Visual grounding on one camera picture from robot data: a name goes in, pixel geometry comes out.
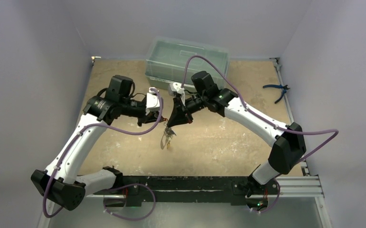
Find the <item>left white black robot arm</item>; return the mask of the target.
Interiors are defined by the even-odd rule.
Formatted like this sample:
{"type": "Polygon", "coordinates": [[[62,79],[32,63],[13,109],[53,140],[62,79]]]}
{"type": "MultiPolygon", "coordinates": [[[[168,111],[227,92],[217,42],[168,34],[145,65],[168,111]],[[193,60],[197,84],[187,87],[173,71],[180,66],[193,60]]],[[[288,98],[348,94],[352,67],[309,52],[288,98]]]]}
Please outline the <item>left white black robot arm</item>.
{"type": "Polygon", "coordinates": [[[111,167],[104,167],[96,173],[80,176],[79,171],[96,141],[111,129],[127,135],[144,135],[153,130],[164,119],[163,99],[154,87],[150,87],[140,101],[134,99],[133,79],[115,75],[109,85],[90,98],[79,123],[70,139],[56,158],[44,169],[35,170],[31,181],[43,196],[68,211],[74,210],[90,194],[107,190],[111,194],[122,191],[122,174],[111,167]],[[138,126],[152,123],[143,132],[129,132],[112,126],[120,116],[137,118],[138,126]]]}

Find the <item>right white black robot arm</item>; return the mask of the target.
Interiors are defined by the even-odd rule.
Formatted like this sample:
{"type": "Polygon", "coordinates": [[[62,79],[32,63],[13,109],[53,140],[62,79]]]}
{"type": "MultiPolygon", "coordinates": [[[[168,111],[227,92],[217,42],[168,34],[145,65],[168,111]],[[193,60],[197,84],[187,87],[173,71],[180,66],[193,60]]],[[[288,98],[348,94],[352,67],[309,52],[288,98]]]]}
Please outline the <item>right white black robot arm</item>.
{"type": "Polygon", "coordinates": [[[195,73],[191,80],[196,92],[190,98],[185,97],[181,83],[170,83],[168,92],[173,96],[173,110],[166,128],[190,124],[192,114],[207,108],[213,113],[233,120],[261,137],[271,152],[266,162],[259,165],[247,178],[245,184],[238,185],[246,196],[265,193],[267,183],[273,178],[288,174],[306,152],[304,137],[297,123],[287,125],[276,121],[246,102],[242,102],[238,93],[228,88],[220,89],[206,71],[195,73]]]}

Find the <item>clear green plastic storage box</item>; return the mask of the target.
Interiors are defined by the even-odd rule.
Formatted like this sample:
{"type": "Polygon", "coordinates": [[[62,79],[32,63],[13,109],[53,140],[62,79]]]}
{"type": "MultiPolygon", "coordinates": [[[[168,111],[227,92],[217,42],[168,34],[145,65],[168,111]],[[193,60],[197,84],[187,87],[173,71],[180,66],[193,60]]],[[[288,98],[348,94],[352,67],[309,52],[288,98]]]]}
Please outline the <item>clear green plastic storage box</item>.
{"type": "Polygon", "coordinates": [[[181,83],[188,59],[205,57],[227,77],[229,52],[226,48],[175,38],[154,39],[146,59],[145,75],[152,87],[167,89],[172,82],[181,83]]]}

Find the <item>aluminium frame rail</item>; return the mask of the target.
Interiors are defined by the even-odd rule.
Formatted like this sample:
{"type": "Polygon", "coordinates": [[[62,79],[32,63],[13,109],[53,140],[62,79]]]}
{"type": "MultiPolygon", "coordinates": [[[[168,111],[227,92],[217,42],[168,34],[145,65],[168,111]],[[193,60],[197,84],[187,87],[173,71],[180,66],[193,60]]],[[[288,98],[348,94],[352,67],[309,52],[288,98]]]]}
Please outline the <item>aluminium frame rail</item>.
{"type": "MultiPolygon", "coordinates": [[[[319,197],[322,196],[322,188],[320,181],[317,177],[279,177],[277,180],[273,180],[278,185],[278,193],[276,196],[280,197],[319,197]]],[[[110,199],[126,199],[126,196],[113,196],[107,195],[94,196],[94,193],[84,195],[85,197],[102,197],[110,199]]]]}

